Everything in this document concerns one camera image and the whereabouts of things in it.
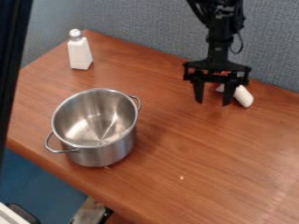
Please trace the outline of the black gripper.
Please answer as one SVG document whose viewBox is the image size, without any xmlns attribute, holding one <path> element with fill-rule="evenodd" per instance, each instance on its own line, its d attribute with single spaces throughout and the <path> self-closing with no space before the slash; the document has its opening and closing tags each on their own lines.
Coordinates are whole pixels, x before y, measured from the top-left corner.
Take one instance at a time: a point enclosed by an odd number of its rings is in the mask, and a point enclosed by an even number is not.
<svg viewBox="0 0 299 224">
<path fill-rule="evenodd" d="M 240 65 L 229 60 L 209 62 L 207 59 L 187 61 L 183 63 L 183 79 L 193 85 L 195 100 L 203 102 L 204 83 L 225 83 L 233 79 L 239 85 L 248 84 L 251 67 Z M 231 104 L 236 86 L 231 83 L 224 85 L 223 105 Z"/>
</svg>

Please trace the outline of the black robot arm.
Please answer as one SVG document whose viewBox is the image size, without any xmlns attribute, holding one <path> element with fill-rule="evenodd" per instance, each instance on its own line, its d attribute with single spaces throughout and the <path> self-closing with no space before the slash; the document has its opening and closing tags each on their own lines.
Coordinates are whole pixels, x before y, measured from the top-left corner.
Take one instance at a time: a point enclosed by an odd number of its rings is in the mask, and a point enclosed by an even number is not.
<svg viewBox="0 0 299 224">
<path fill-rule="evenodd" d="M 241 40 L 244 28 L 243 0 L 185 0 L 197 19 L 205 25 L 208 34 L 207 58 L 183 64 L 183 79 L 193 86 L 195 100 L 203 101 L 207 82 L 224 86 L 223 105 L 231 104 L 235 91 L 248 84 L 251 67 L 229 61 L 233 35 Z"/>
</svg>

